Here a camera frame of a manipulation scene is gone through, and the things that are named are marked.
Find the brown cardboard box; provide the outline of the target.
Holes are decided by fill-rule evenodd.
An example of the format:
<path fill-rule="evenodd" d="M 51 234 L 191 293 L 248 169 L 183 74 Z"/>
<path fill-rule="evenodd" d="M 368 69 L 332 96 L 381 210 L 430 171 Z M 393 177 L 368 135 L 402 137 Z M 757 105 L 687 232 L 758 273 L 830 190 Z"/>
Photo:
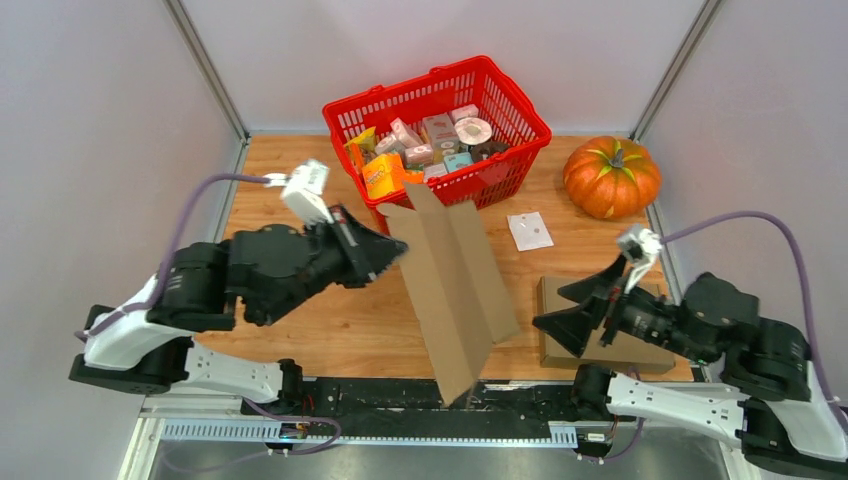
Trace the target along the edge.
<path fill-rule="evenodd" d="M 575 306 L 557 294 L 557 289 L 576 277 L 543 276 L 536 286 L 536 314 L 551 313 Z M 544 368 L 576 369 L 593 363 L 617 371 L 633 367 L 641 374 L 664 374 L 676 365 L 676 355 L 637 338 L 619 333 L 606 347 L 599 344 L 602 330 L 594 330 L 581 357 L 575 357 L 549 335 L 537 331 L 540 365 Z"/>

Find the white paper packet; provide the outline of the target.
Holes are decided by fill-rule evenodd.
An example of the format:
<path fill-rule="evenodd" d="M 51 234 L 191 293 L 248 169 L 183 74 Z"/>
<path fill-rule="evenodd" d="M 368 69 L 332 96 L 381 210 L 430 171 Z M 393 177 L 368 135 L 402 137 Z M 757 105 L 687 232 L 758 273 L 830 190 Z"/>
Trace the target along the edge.
<path fill-rule="evenodd" d="M 548 248 L 554 245 L 539 212 L 508 215 L 507 224 L 519 252 Z"/>

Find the brown cardboard sheet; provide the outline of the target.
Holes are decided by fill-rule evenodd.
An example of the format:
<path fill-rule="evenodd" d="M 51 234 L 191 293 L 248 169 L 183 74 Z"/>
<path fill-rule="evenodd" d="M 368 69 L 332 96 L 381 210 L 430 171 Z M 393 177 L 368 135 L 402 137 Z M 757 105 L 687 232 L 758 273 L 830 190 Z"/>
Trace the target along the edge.
<path fill-rule="evenodd" d="M 378 207 L 392 237 L 442 403 L 480 378 L 494 346 L 520 331 L 511 294 L 475 204 L 444 205 L 423 184 L 408 184 L 409 207 Z"/>

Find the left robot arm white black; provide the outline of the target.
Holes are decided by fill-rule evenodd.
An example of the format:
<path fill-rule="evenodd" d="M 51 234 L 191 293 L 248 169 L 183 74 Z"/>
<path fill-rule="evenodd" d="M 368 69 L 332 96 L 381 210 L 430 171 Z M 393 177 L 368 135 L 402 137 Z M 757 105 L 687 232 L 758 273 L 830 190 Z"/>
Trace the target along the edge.
<path fill-rule="evenodd" d="M 306 390 L 295 361 L 233 357 L 197 335 L 230 331 L 238 319 L 270 326 L 330 285 L 367 286 L 407 252 L 405 242 L 366 227 L 345 207 L 329 213 L 312 226 L 271 224 L 173 252 L 125 303 L 90 309 L 70 379 L 138 395 L 195 387 L 296 413 Z"/>

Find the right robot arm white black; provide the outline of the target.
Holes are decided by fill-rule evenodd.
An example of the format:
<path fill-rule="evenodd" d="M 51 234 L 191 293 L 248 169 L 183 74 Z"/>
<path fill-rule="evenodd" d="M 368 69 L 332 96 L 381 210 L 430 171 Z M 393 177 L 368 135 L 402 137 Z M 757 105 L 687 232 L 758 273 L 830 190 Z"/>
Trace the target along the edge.
<path fill-rule="evenodd" d="M 757 297 L 711 273 L 700 275 L 679 304 L 630 284 L 626 257 L 563 286 L 567 309 L 534 326 L 574 356 L 591 335 L 610 345 L 626 335 L 698 364 L 721 362 L 727 398 L 651 386 L 609 368 L 579 368 L 570 404 L 586 419 L 658 420 L 739 450 L 752 465 L 813 479 L 847 475 L 844 415 L 831 410 L 817 378 L 811 345 L 796 327 L 759 313 Z"/>

